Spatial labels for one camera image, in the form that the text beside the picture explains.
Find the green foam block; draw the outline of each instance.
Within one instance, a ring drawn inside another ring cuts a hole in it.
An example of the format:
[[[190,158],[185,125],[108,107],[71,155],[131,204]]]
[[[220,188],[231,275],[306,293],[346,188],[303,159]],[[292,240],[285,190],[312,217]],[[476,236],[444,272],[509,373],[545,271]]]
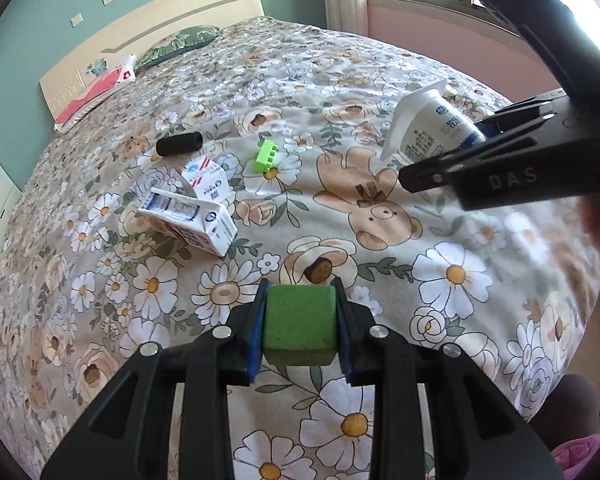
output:
[[[337,349],[335,288],[269,287],[262,351],[270,364],[327,366]]]

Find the green floral pillow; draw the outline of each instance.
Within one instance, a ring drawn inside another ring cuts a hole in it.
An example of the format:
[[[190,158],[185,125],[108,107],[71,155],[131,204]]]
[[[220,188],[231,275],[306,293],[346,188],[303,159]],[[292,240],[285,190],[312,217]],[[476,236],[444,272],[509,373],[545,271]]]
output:
[[[136,73],[139,70],[144,70],[178,54],[182,54],[187,50],[208,45],[218,36],[219,31],[220,29],[213,25],[198,25],[196,27],[183,28],[175,34],[162,38],[144,53],[144,56],[142,56],[142,59],[136,66]]]

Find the green wall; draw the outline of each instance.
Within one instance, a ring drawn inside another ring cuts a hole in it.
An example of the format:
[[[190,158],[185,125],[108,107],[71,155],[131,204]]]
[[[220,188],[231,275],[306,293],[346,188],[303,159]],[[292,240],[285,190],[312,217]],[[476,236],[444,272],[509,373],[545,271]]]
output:
[[[0,164],[20,189],[53,134],[39,79],[77,45],[152,0],[13,0],[0,19]],[[324,0],[262,0],[265,14],[326,26]],[[76,28],[70,19],[84,21]]]

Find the wall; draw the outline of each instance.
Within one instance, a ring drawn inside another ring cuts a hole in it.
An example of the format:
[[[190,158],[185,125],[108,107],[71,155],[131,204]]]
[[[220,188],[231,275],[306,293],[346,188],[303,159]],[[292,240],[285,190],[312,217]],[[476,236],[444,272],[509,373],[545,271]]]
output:
[[[369,36],[440,60],[513,102],[560,85],[525,41],[446,9],[370,0]]]
[[[13,0],[0,19],[0,164],[22,189],[52,137],[38,80],[96,31],[152,0]],[[324,0],[262,0],[269,16],[326,26]],[[78,12],[84,22],[72,28]]]

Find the pillow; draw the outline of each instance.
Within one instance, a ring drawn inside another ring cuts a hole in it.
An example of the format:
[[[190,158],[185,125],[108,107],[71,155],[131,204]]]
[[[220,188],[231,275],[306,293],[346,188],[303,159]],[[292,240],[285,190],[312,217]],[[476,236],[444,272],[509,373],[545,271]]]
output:
[[[188,50],[208,45],[218,37],[219,31],[213,25],[197,25],[162,38],[144,53],[138,63],[138,72]]]
[[[60,112],[56,117],[54,130],[56,132],[67,132],[107,97],[135,81],[135,65],[136,56],[127,56],[115,69],[100,73],[80,96],[72,99]]]

